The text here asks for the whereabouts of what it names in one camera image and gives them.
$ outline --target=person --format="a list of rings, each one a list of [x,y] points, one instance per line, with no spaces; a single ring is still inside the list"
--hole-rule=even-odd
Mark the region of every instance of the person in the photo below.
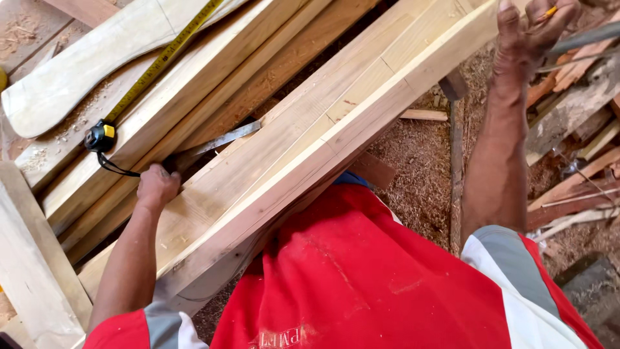
[[[523,25],[509,0],[498,5],[487,112],[464,184],[461,259],[403,227],[346,173],[246,269],[211,347],[601,348],[522,236],[526,84],[579,10],[576,0],[534,0]],[[151,304],[156,224],[179,184],[159,165],[142,174],[84,348],[207,347],[186,314]]]

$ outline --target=left hand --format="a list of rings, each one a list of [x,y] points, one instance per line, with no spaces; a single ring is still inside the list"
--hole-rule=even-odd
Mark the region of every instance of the left hand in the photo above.
[[[553,6],[557,6],[556,13],[545,18],[545,12]],[[500,0],[493,74],[497,77],[517,73],[529,81],[547,51],[580,11],[577,0],[532,0],[525,7],[527,23],[522,23],[516,6],[510,0]]]
[[[138,204],[161,211],[177,196],[180,186],[181,175],[178,172],[169,174],[162,165],[154,163],[140,175]]]

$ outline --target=measuring tape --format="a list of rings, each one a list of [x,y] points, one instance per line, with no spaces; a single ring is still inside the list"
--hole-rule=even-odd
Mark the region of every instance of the measuring tape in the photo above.
[[[140,76],[140,79],[133,84],[129,91],[125,93],[120,102],[117,103],[112,111],[110,111],[105,118],[99,120],[99,122],[88,131],[84,139],[84,145],[86,146],[86,149],[99,154],[99,163],[103,168],[120,173],[121,175],[139,176],[139,174],[134,172],[119,169],[103,156],[103,153],[110,151],[114,146],[114,141],[116,139],[114,120],[122,114],[127,106],[129,106],[138,98],[138,96],[140,96],[140,94],[163,70],[170,65],[170,63],[172,63],[173,58],[178,55],[180,49],[189,41],[190,37],[198,31],[200,26],[205,23],[213,11],[215,11],[215,9],[217,9],[222,2],[224,2],[224,0],[210,0],[203,7],[200,13],[198,13],[196,17],[194,17],[192,21],[181,31],[181,33],[179,33],[177,37],[170,44],[168,44],[168,46],[166,46],[155,62],[153,62],[153,64],[144,74],[142,74],[142,76]],[[112,165],[121,172],[111,170],[104,164]]]

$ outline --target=forearm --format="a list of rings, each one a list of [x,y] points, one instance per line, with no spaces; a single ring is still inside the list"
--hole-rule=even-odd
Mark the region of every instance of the forearm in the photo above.
[[[89,333],[109,317],[146,307],[156,279],[155,234],[161,210],[138,202],[105,265]]]
[[[490,80],[487,113],[463,187],[461,246],[485,225],[525,232],[526,83],[526,74],[516,67],[494,73]]]

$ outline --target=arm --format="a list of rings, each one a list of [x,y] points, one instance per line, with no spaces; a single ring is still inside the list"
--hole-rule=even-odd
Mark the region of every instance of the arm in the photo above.
[[[180,182],[177,172],[169,175],[156,164],[140,176],[138,202],[105,265],[89,333],[104,320],[144,308],[153,300],[157,222],[164,206],[176,197]]]
[[[544,13],[553,3],[557,12]],[[576,0],[534,0],[527,26],[510,0],[501,0],[497,53],[489,81],[487,112],[469,160],[463,187],[461,246],[478,228],[501,225],[526,231],[526,87],[544,54],[579,13]]]

